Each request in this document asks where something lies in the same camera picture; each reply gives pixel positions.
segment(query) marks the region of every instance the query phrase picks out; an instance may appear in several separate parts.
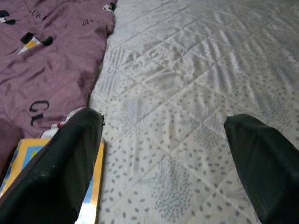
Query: purple blanket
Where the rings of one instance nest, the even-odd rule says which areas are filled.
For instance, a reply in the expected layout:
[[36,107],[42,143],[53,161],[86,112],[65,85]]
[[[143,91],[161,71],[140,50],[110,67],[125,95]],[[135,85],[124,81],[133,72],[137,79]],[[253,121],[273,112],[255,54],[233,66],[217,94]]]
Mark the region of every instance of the purple blanket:
[[116,0],[0,0],[0,182],[21,138],[86,106]]

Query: white quilted mattress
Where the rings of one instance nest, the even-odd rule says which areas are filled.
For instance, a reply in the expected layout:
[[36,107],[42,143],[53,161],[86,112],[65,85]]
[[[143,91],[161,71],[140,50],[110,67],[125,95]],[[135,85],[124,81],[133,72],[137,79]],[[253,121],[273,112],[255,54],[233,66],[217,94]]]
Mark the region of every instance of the white quilted mattress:
[[90,106],[105,114],[100,224],[255,224],[223,123],[299,147],[299,1],[119,0]]

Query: book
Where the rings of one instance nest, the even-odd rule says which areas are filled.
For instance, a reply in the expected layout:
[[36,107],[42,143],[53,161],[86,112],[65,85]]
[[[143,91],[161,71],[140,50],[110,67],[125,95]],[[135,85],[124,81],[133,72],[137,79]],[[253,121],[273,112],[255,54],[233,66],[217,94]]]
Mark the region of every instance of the book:
[[[35,154],[41,150],[50,139],[22,139],[13,155],[7,174],[0,187],[0,197],[6,192],[22,169]],[[104,140],[100,142],[97,159],[94,165],[93,176],[83,200],[81,210],[75,224],[94,224],[97,219],[100,182],[104,158]]]

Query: quilted stitching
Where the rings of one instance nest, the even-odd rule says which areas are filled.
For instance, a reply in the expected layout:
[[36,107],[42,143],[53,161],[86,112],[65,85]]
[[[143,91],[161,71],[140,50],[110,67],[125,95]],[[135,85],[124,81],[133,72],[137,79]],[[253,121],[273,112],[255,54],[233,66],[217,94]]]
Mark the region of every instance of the quilted stitching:
[[226,141],[248,113],[299,146],[296,0],[126,0],[90,106],[104,113],[99,223],[259,223]]

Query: bedsheet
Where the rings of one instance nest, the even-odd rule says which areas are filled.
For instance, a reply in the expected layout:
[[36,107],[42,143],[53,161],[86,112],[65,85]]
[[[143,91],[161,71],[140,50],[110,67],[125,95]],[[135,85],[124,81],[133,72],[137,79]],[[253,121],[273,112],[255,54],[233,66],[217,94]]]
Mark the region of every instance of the bedsheet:
[[257,224],[223,123],[299,146],[297,0],[126,0],[90,106],[105,114],[103,224]]
[[111,2],[0,2],[0,183],[20,139],[87,106],[114,28]]

